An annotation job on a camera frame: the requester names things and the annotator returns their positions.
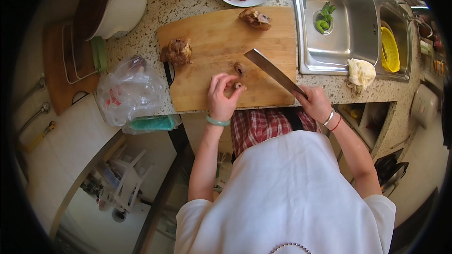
kitchen sink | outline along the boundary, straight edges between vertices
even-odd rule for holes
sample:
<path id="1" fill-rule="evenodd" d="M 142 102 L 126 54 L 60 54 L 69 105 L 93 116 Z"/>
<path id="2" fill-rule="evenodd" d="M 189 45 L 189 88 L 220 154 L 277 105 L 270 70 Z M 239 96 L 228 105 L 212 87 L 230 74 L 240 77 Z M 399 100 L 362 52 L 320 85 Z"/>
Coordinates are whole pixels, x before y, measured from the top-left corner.
<path id="1" fill-rule="evenodd" d="M 331 27 L 321 34 L 314 26 L 326 2 L 335 5 Z M 411 36 L 408 13 L 398 4 L 378 0 L 294 0 L 297 17 L 299 71 L 301 74 L 348 75 L 347 59 L 370 62 L 376 77 L 408 82 Z M 381 23 L 394 32 L 399 48 L 400 70 L 386 71 L 381 65 Z"/>

white shirt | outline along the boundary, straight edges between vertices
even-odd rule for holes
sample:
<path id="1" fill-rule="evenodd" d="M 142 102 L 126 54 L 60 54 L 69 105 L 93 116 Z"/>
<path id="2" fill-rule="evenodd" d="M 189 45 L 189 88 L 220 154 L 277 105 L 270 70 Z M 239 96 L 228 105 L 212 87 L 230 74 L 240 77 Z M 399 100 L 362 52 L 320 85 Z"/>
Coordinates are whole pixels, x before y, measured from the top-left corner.
<path id="1" fill-rule="evenodd" d="M 246 149 L 214 203 L 182 206 L 175 253 L 267 254 L 291 242 L 313 254 L 388 253 L 395 214 L 382 195 L 361 199 L 325 135 L 295 131 Z"/>

speckled countertop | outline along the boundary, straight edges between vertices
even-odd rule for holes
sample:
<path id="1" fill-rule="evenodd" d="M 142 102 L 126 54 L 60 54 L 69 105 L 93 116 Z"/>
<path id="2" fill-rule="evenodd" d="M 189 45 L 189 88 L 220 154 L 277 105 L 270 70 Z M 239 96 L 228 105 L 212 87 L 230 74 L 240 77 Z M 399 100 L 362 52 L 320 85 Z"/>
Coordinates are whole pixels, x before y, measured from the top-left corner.
<path id="1" fill-rule="evenodd" d="M 292 0 L 268 0 L 262 5 L 293 6 L 293 2 Z M 157 71 L 164 85 L 162 96 L 164 105 L 157 115 L 175 114 L 163 64 L 158 61 L 157 28 L 176 20 L 230 8 L 234 7 L 222 0 L 148 0 L 147 10 L 142 20 L 129 34 L 119 39 L 107 40 L 109 69 L 123 58 L 133 54 L 146 58 Z M 411 23 L 411 29 L 416 30 L 414 23 Z M 409 120 L 410 107 L 420 80 L 424 79 L 424 71 L 420 67 L 419 37 L 415 31 L 412 31 L 412 41 L 410 82 L 375 80 L 367 92 L 359 98 L 352 96 L 350 89 L 345 85 L 344 76 L 297 75 L 297 84 L 325 85 L 325 93 L 333 104 L 392 101 L 385 124 L 371 152 L 374 160 L 403 147 L 407 148 L 414 137 L 416 126 Z"/>

knife blade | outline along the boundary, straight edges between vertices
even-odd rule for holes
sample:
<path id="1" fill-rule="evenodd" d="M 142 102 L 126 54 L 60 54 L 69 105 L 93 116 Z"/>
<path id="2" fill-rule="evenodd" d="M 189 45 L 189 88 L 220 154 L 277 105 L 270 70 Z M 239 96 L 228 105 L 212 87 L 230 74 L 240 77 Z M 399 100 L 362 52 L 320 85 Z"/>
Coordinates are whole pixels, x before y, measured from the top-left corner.
<path id="1" fill-rule="evenodd" d="M 256 64 L 269 76 L 271 76 L 275 81 L 277 81 L 283 88 L 287 89 L 288 92 L 292 93 L 294 91 L 301 93 L 306 99 L 308 96 L 302 91 L 294 82 L 291 81 L 280 69 L 278 69 L 273 63 L 271 63 L 265 56 L 263 56 L 256 48 L 243 54 L 246 58 L 250 59 L 251 62 Z"/>

dish rag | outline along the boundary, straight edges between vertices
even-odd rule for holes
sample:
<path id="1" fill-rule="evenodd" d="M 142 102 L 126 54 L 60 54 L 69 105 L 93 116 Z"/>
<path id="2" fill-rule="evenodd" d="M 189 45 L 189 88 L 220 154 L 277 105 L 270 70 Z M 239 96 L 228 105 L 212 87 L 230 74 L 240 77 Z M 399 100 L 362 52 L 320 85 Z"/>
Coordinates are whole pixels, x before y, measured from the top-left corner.
<path id="1" fill-rule="evenodd" d="M 365 60 L 348 59 L 347 86 L 351 88 L 353 96 L 360 96 L 375 79 L 375 68 Z"/>

